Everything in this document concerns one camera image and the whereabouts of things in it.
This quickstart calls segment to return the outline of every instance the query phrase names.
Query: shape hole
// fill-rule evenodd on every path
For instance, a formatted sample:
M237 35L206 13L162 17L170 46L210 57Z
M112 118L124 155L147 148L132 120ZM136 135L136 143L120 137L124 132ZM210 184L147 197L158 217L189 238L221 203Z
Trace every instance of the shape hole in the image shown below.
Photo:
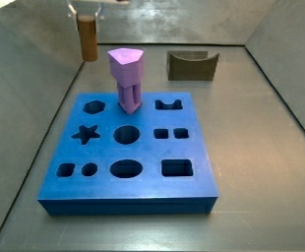
M191 161L189 159L162 160L162 175L164 177L193 176Z
M96 133L98 125L92 127L79 126L79 132L71 136L72 139L80 139L82 145L86 145L91 139L100 138L100 134Z
M168 139L168 130L167 129L155 129L154 136L155 136L155 139Z
M156 99L155 100L155 108L158 110L181 110L181 109L183 109L182 101L179 99L177 99L174 103L166 104L160 99Z
M57 177L70 177L74 174L74 163L63 163L56 171Z
M83 169L82 169L82 173L84 176L90 177L92 176L98 171L98 166L94 164L94 163L87 163L84 166L83 166Z
M132 144L138 138L139 130L134 126L122 126L114 132L114 139L123 145Z
M131 159L116 161L111 166L111 173L119 178L135 177L142 172L142 164Z
M99 101L99 100L94 100L90 101L84 104L84 112L87 112L88 114L96 114L103 112L106 109L106 103Z
M174 129L174 135L177 139L185 139L190 137L190 132L185 128Z

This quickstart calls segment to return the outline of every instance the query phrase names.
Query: pink shape block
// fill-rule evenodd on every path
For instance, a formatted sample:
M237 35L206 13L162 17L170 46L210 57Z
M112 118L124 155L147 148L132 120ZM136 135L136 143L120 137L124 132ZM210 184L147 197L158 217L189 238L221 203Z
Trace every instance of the pink shape block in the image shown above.
M108 51L111 73L116 79L119 105L131 114L139 107L143 77L143 51L120 48Z

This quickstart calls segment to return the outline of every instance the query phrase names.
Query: blue shape sorter board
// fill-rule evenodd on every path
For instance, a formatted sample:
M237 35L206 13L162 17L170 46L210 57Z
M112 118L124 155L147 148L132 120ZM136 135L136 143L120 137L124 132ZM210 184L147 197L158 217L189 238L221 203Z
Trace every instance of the blue shape sorter board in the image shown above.
M210 213L218 190L189 93L79 94L37 200L51 215Z

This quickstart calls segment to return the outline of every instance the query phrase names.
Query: brown peg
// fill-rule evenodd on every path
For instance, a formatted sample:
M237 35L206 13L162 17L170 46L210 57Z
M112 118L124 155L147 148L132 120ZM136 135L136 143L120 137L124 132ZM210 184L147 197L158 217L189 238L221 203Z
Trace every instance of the brown peg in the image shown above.
M80 35L82 55L84 61L98 60L96 18L78 15L78 30Z

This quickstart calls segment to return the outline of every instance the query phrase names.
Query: gray floor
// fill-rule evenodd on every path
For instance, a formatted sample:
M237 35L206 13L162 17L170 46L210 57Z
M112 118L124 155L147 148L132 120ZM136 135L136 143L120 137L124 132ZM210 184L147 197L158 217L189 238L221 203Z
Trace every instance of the gray floor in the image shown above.
M135 46L143 91L191 92L219 188L213 213L52 218L36 196L75 95L114 92L86 63L0 233L0 251L305 250L305 135L243 47ZM167 50L221 53L214 82L168 82Z

